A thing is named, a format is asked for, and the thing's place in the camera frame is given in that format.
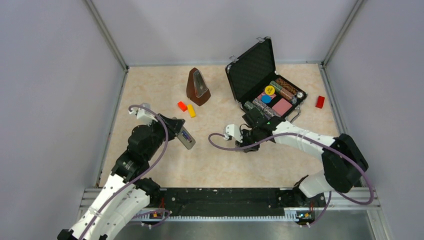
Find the beige remote control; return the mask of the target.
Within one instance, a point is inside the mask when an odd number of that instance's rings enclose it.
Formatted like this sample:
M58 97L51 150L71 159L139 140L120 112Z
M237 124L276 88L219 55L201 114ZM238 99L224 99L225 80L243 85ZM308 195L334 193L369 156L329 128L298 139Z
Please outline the beige remote control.
M182 127L176 136L178 140L184 145L187 150L191 150L196 144L194 137L187 131L185 127Z

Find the purple blue battery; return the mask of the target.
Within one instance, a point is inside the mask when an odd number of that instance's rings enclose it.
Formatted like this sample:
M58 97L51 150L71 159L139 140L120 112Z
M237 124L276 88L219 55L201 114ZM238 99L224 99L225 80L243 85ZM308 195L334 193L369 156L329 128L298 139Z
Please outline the purple blue battery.
M182 131L181 132L181 134L183 135L183 137L187 140L187 141L189 141L189 142L191 142L192 141L192 138L190 137L190 135L186 132L186 131Z

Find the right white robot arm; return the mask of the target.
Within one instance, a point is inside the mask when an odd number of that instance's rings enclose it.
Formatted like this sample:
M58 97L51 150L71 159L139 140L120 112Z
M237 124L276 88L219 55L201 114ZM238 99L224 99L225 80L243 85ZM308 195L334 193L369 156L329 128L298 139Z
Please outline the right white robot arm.
M224 135L228 139L235 138L236 146L244 152L255 152L261 141L271 141L321 160L323 169L320 172L303 177L295 184L293 200L299 206L307 206L314 196L324 192L348 193L369 168L348 134L318 134L277 116L267 118L257 109L246 112L243 119L248 129L229 124L224 128Z

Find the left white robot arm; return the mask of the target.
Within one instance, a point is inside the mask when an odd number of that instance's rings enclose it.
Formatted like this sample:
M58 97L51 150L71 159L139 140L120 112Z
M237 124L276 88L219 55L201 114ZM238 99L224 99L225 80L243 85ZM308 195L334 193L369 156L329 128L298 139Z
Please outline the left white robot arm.
M149 161L167 142L184 129L185 120L163 115L137 114L143 123L133 128L126 150L116 160L102 190L89 209L59 240L113 240L142 209L160 202L160 186L139 176L151 166Z

